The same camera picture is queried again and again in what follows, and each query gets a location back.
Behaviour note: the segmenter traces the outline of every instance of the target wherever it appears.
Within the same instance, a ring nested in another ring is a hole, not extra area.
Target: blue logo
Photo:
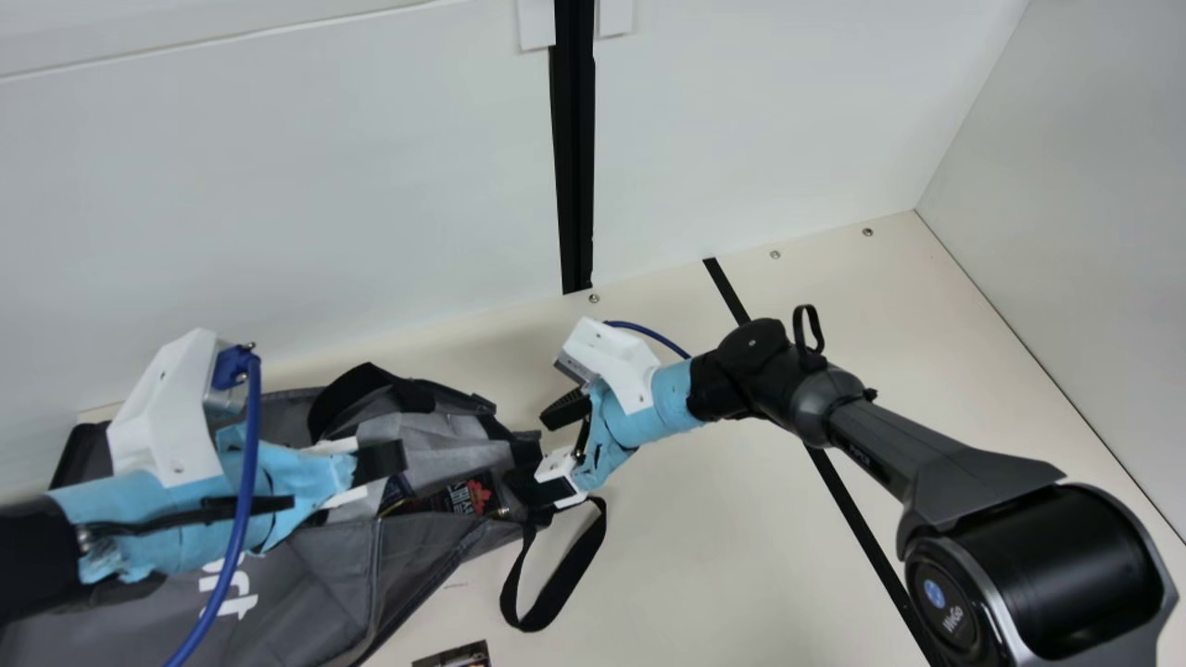
[[[938,584],[927,579],[923,582],[923,590],[926,591],[926,598],[931,601],[937,609],[943,609],[948,605],[948,598],[943,595],[943,589]]]

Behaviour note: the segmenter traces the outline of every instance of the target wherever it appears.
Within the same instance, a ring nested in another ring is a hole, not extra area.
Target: black robot arm segment
[[[795,343],[780,322],[759,319],[693,360],[688,409],[767,419],[808,446],[837,447],[898,498],[906,586],[952,663],[1156,663],[1178,593],[1131,512],[1057,484],[1064,475],[1048,463],[977,450],[874,405],[876,392],[821,354],[815,309],[801,306],[795,324]]]
[[[697,357],[691,385],[688,406],[700,419],[757,415],[809,446],[847,453],[901,501],[910,532],[949,529],[1064,477],[1048,463],[969,447],[873,405],[875,392],[802,341],[792,345],[777,319],[745,324]],[[908,536],[899,534],[898,558]]]

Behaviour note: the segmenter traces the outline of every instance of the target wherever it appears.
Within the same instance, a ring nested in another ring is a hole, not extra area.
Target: beige floor
[[[862,228],[874,234],[866,236]],[[779,259],[770,252],[777,249]],[[881,392],[880,402],[963,442],[1045,458],[1099,485],[1146,522],[1179,582],[1186,546],[1160,519],[1058,388],[913,214],[721,259],[750,313],[823,316],[829,358]],[[359,361],[478,392],[504,423],[536,415],[568,390],[551,361],[581,315],[650,325],[691,351],[733,319],[701,265],[267,367],[267,388],[321,383]],[[667,355],[665,350],[658,350]],[[551,436],[560,445],[572,432]],[[881,544],[900,507],[834,456]],[[499,667],[924,665],[802,445],[735,423],[649,445],[605,489],[605,546],[556,623],[506,627],[498,592],[518,547],[464,565],[370,661],[415,659],[487,640]],[[589,512],[537,540],[524,603]],[[1186,618],[1162,634],[1161,665],[1186,663]]]

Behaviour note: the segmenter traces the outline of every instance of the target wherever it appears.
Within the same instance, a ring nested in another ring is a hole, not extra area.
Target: gray bag
[[[263,396],[261,437],[294,447],[358,437],[400,439],[415,494],[484,470],[495,477],[541,458],[537,433],[511,433],[495,405],[448,387],[363,364],[323,389]],[[71,433],[56,485],[110,475],[106,425]],[[527,509],[498,489],[509,521],[423,513],[375,519],[385,481],[368,501],[315,516],[263,557],[247,557],[231,595],[187,666],[347,667],[391,636],[463,561],[523,535]],[[133,585],[104,582],[87,604],[0,629],[0,665],[155,667],[177,649],[221,564]]]

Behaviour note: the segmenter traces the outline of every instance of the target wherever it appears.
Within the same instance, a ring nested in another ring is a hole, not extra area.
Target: blue cable
[[[206,637],[210,625],[218,617],[218,609],[227,599],[231,578],[238,568],[238,554],[243,552],[243,540],[247,536],[247,525],[251,519],[251,497],[255,495],[255,470],[260,458],[260,357],[250,355],[247,362],[247,442],[243,444],[243,474],[238,483],[238,500],[235,502],[235,523],[230,529],[230,542],[227,555],[223,557],[223,568],[218,583],[206,602],[202,617],[190,630],[177,653],[168,659],[165,667],[181,667],[189,660],[198,644]]]
[[[643,326],[642,324],[635,324],[633,322],[621,322],[621,320],[616,320],[616,319],[607,319],[602,324],[606,324],[608,326],[613,326],[614,329],[630,329],[631,331],[638,331],[639,333],[643,333],[645,336],[650,336],[651,338],[655,338],[659,343],[663,343],[672,352],[680,355],[680,358],[691,358],[691,355],[689,355],[688,352],[683,351],[683,348],[681,348],[680,345],[676,345],[675,343],[672,343],[667,336],[659,333],[658,331],[653,331],[651,329],[648,329],[648,328]]]

